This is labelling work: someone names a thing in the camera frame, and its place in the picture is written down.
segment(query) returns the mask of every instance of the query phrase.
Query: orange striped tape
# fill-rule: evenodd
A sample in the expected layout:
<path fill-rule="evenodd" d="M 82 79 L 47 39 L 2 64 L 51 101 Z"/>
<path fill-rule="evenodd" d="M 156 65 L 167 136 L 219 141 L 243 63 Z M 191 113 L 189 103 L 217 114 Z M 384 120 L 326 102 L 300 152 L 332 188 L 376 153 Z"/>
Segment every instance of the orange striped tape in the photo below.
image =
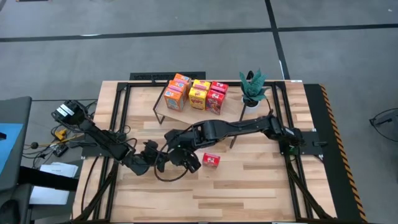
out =
<path fill-rule="evenodd" d="M 324 85 L 320 84 L 320 86 L 321 86 L 321 90 L 322 90 L 323 99 L 325 100 L 326 108 L 327 108 L 328 113 L 329 113 L 331 126 L 332 126 L 333 130 L 335 131 L 335 137 L 336 137 L 336 140 L 337 140 L 337 143 L 338 143 L 338 148 L 340 150 L 340 154 L 341 154 L 343 162 L 344 162 L 344 167 L 345 167 L 345 169 L 347 171 L 347 177 L 349 179 L 349 184 L 351 185 L 351 189 L 352 189 L 352 191 L 354 193 L 354 199 L 356 201 L 356 205 L 357 205 L 358 210 L 359 210 L 359 215 L 361 216 L 363 222 L 368 222 L 368 219 L 366 218 L 366 215 L 365 215 L 365 211 L 364 211 L 364 209 L 362 207 L 362 201 L 359 198 L 359 193 L 358 193 L 358 190 L 356 189 L 356 186 L 355 186 L 353 173 L 352 173 L 351 169 L 349 168 L 347 155 L 346 155 L 346 152 L 344 151 L 344 147 L 343 147 L 343 141 L 341 140 L 340 132 L 339 132 L 339 130 L 337 128 L 335 117 L 333 116 L 333 112 L 331 110 L 331 106 L 330 106 L 330 102 L 329 102 L 329 98 L 328 98 L 328 93 L 326 92 L 326 88 L 325 88 Z"/>

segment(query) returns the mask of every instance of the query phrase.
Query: red box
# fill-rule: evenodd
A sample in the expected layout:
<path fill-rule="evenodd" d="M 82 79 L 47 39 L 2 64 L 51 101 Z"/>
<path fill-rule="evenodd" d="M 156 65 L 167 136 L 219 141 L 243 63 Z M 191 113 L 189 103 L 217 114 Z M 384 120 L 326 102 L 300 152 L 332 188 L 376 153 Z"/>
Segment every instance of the red box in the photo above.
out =
<path fill-rule="evenodd" d="M 206 95 L 206 110 L 220 115 L 224 99 L 224 94 L 210 90 Z"/>
<path fill-rule="evenodd" d="M 202 164 L 204 166 L 218 167 L 219 163 L 220 163 L 220 156 L 212 155 L 207 152 L 204 153 L 202 160 Z"/>
<path fill-rule="evenodd" d="M 226 95 L 226 92 L 228 91 L 228 85 L 219 82 L 212 82 L 210 89 Z"/>

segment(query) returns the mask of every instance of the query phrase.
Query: green plant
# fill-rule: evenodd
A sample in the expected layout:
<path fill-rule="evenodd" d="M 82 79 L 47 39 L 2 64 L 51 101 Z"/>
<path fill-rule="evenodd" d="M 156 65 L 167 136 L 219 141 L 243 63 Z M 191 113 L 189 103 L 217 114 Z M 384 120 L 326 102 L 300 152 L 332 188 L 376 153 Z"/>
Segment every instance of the green plant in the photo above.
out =
<path fill-rule="evenodd" d="M 261 70 L 259 69 L 256 74 L 253 76 L 252 80 L 248 82 L 243 73 L 239 73 L 239 76 L 242 80 L 241 88 L 243 91 L 243 101 L 261 101 L 266 98 L 264 93 L 267 88 L 263 88 L 264 82 L 266 81 L 266 75 L 261 74 Z"/>

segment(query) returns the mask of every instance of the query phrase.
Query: white paper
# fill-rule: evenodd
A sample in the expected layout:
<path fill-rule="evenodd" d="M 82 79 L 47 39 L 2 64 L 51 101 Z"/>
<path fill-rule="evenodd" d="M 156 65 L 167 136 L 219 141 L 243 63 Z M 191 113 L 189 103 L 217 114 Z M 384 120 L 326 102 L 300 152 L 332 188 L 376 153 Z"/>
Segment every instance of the white paper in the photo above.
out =
<path fill-rule="evenodd" d="M 61 162 L 53 162 L 51 165 L 42 165 L 40 170 L 51 174 L 74 177 L 78 167 Z M 33 188 L 29 203 L 31 205 L 66 205 L 69 196 L 67 190 L 55 190 L 46 187 Z"/>

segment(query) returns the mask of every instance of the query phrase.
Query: wooden tabletop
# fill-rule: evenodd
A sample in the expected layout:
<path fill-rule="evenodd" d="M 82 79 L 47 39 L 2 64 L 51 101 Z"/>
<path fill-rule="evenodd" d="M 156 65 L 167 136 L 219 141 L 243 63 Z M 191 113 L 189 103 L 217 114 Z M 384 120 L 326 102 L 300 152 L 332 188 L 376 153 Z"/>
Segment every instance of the wooden tabletop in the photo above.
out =
<path fill-rule="evenodd" d="M 94 122 L 99 128 L 108 129 L 116 94 L 116 81 L 105 81 L 99 93 Z M 286 81 L 287 95 L 296 128 L 311 130 L 312 117 L 308 107 L 303 83 Z M 129 138 L 138 139 L 137 150 L 143 142 L 154 140 L 165 144 L 164 134 L 170 129 L 185 129 L 188 124 L 165 118 L 162 124 L 152 110 L 162 87 L 133 87 L 129 100 L 126 124 L 131 127 Z M 272 92 L 266 95 L 274 109 Z M 282 93 L 278 92 L 281 110 L 284 112 Z M 123 107 L 122 93 L 117 121 Z M 266 101 L 262 101 L 258 113 L 245 115 L 251 119 L 268 113 Z M 283 120 L 287 126 L 285 113 Z M 202 159 L 204 152 L 221 156 L 217 169 L 201 167 L 194 174 L 188 173 L 176 182 L 161 182 L 150 169 L 136 176 L 130 169 L 121 166 L 114 195 L 112 222 L 270 222 L 295 220 L 287 180 L 284 158 L 279 153 L 278 142 L 255 133 L 239 136 L 232 149 L 231 138 L 195 153 Z M 323 164 L 314 156 L 302 156 L 303 169 L 309 191 L 331 216 L 336 216 Z M 94 158 L 83 163 L 80 181 L 73 205 L 73 215 L 80 214 L 83 189 Z M 98 188 L 102 158 L 98 159 L 84 199 L 87 206 Z M 183 167 L 166 165 L 160 174 L 171 179 L 183 172 Z M 301 214 L 305 217 L 302 194 L 297 189 Z M 107 194 L 101 204 L 100 218 L 104 217 Z"/>

